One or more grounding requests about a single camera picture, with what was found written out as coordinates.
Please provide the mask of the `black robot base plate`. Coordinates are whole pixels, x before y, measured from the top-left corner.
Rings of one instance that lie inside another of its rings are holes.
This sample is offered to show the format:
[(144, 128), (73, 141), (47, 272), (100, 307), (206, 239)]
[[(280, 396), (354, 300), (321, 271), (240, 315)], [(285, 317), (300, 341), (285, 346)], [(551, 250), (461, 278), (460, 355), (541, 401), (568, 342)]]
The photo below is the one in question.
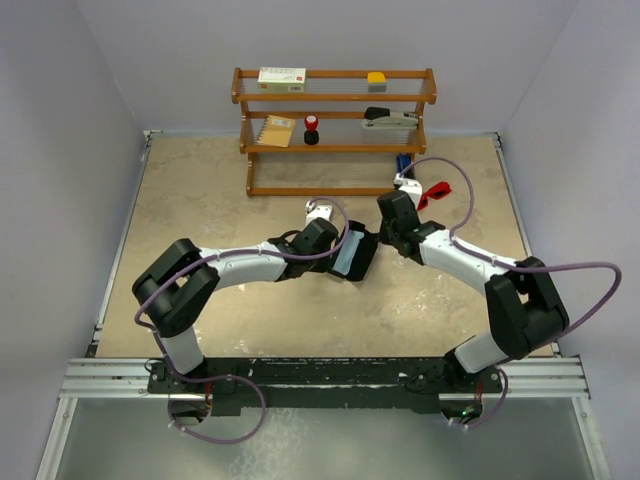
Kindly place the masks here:
[(201, 395), (214, 416), (245, 408), (404, 409), (464, 420), (482, 412), (485, 394), (500, 394), (494, 367), (468, 374), (448, 358), (207, 358), (202, 378), (184, 380), (162, 360), (147, 367), (152, 394)]

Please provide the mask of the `light blue cleaning cloth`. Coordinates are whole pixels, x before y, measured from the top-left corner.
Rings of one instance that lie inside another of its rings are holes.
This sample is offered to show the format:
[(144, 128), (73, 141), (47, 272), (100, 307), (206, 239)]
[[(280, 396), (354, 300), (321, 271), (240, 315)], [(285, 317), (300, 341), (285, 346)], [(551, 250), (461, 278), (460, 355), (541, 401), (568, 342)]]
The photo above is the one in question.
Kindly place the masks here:
[(346, 277), (356, 256), (361, 240), (364, 238), (362, 231), (350, 231), (341, 249), (337, 252), (331, 272)]

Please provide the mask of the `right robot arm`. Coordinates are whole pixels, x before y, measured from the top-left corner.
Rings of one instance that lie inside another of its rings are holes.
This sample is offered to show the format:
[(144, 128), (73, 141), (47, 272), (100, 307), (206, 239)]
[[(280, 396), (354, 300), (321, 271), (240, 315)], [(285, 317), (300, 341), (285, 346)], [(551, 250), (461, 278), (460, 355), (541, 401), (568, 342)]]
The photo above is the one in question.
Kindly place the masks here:
[(476, 290), (486, 300), (488, 330), (447, 354), (446, 383), (467, 391), (480, 371), (522, 359), (553, 341), (569, 326), (569, 317), (544, 263), (535, 257), (516, 261), (491, 257), (471, 245), (453, 242), (450, 231), (435, 222), (421, 222), (408, 193), (388, 192), (377, 199), (382, 215), (380, 242), (414, 262), (439, 269)]

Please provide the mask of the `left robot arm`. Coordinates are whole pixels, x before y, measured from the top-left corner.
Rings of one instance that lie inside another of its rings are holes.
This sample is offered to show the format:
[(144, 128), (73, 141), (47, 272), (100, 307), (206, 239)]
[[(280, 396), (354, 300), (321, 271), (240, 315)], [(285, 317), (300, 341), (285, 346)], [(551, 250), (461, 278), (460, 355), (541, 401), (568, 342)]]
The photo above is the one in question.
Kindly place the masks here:
[(205, 382), (194, 324), (214, 292), (322, 272), (338, 240), (336, 227), (323, 218), (289, 235), (239, 250), (200, 249), (188, 238), (179, 239), (133, 283), (132, 293), (173, 365), (171, 381), (182, 391), (194, 392)]

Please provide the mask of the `black glasses case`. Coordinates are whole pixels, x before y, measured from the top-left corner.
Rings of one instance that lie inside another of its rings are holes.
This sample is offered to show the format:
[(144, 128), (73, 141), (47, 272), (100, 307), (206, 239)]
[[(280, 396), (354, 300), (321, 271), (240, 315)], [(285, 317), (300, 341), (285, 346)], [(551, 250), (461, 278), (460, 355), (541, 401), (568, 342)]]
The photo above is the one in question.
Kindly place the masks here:
[(354, 220), (349, 221), (349, 232), (350, 231), (362, 231), (364, 233), (364, 238), (360, 242), (349, 274), (346, 277), (342, 277), (331, 272), (332, 265), (337, 253), (333, 254), (330, 257), (329, 268), (327, 272), (335, 277), (347, 280), (349, 282), (360, 282), (365, 278), (369, 267), (374, 259), (378, 247), (378, 234), (370, 232), (366, 229), (366, 226), (363, 223)]

